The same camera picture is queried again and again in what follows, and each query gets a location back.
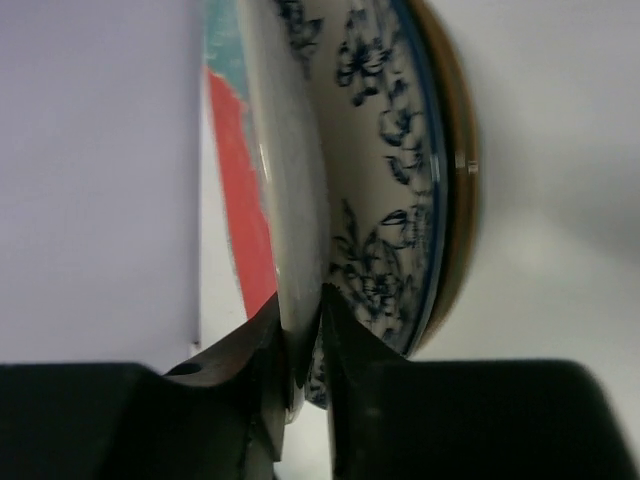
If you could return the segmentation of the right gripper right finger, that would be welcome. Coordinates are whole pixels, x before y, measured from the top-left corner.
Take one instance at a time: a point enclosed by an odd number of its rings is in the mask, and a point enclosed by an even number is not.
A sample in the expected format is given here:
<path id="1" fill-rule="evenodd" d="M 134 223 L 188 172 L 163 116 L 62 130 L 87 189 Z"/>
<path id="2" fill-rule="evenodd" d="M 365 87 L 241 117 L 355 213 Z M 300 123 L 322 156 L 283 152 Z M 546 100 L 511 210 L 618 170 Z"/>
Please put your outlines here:
<path id="1" fill-rule="evenodd" d="M 412 362 L 322 288 L 337 479 L 635 479 L 603 390 L 566 360 Z"/>

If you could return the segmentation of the grey brown plate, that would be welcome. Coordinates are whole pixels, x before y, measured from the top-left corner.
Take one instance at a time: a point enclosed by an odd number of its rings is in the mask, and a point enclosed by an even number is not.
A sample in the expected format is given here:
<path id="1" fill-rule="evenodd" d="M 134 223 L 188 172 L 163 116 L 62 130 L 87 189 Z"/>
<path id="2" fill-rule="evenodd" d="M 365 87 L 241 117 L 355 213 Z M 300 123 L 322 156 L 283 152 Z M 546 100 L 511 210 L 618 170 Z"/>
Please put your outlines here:
<path id="1" fill-rule="evenodd" d="M 424 1 L 409 8 L 434 62 L 434 77 L 447 142 L 448 207 L 445 245 L 432 312 L 414 350 L 445 322 L 464 286 L 477 239 L 480 205 L 480 142 L 474 102 L 459 51 L 444 22 Z"/>

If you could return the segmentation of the teal red plate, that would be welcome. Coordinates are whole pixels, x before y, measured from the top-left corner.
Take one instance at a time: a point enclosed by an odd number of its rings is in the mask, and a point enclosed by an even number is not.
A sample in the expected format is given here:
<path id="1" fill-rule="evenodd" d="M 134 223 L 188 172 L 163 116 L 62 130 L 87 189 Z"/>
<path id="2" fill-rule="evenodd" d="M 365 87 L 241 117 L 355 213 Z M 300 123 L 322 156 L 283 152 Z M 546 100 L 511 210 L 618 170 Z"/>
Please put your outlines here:
<path id="1" fill-rule="evenodd" d="M 245 311 L 279 306 L 289 363 L 289 419 L 304 402 L 329 205 L 321 141 L 300 64 L 276 1 L 204 5 L 204 103 L 218 155 Z"/>

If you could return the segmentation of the blue floral white plate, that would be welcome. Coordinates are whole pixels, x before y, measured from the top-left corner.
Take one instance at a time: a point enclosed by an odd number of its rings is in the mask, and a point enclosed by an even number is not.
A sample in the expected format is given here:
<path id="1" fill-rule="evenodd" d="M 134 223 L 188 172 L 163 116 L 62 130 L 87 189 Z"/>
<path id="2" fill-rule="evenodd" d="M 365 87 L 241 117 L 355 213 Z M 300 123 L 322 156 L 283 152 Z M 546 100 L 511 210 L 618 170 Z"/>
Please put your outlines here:
<path id="1" fill-rule="evenodd" d="M 325 158 L 328 279 L 357 319 L 409 355 L 444 247 L 446 142 L 433 68 L 402 1 L 281 1 Z"/>

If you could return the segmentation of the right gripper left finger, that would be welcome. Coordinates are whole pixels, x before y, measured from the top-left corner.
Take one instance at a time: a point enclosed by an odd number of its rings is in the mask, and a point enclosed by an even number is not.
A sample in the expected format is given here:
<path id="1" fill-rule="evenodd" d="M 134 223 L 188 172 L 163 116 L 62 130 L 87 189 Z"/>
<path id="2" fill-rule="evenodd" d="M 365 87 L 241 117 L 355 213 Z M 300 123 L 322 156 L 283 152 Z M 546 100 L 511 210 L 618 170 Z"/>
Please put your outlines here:
<path id="1" fill-rule="evenodd" d="M 166 374 L 134 363 L 1 369 L 5 479 L 271 479 L 282 453 L 278 301 Z"/>

